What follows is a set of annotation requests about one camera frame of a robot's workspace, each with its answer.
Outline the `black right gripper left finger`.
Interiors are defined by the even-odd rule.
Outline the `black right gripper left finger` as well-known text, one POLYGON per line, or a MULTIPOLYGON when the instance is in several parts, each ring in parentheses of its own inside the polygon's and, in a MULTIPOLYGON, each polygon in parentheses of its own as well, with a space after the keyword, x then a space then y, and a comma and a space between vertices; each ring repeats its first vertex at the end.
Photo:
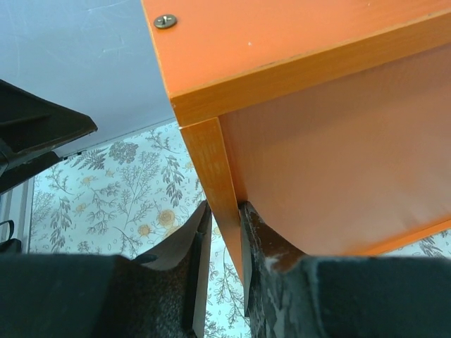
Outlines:
POLYGON ((31 254, 1 243, 2 337, 202 337, 212 213, 134 259, 31 254))

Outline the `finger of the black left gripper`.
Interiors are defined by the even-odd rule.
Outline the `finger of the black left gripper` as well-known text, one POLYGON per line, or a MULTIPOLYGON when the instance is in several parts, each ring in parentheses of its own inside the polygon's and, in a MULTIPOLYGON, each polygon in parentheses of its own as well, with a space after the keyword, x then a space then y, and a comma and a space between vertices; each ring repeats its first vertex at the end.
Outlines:
POLYGON ((83 113, 1 81, 1 193, 62 160, 54 150, 97 131, 83 113))

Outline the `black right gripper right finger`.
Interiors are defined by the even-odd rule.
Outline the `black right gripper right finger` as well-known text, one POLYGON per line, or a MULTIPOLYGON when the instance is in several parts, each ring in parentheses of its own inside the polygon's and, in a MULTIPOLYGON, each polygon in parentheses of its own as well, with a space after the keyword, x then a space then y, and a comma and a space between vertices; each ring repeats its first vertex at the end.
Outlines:
POLYGON ((310 256, 240 206, 253 337, 449 337, 450 261, 310 256))

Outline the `orange wooden box shelf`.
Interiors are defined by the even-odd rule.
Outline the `orange wooden box shelf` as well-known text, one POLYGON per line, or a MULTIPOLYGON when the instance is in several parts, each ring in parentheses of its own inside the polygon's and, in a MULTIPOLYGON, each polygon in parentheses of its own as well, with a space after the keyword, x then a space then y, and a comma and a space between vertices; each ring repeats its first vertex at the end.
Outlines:
POLYGON ((449 1, 144 1, 237 270, 238 206, 311 255, 450 228, 449 1))

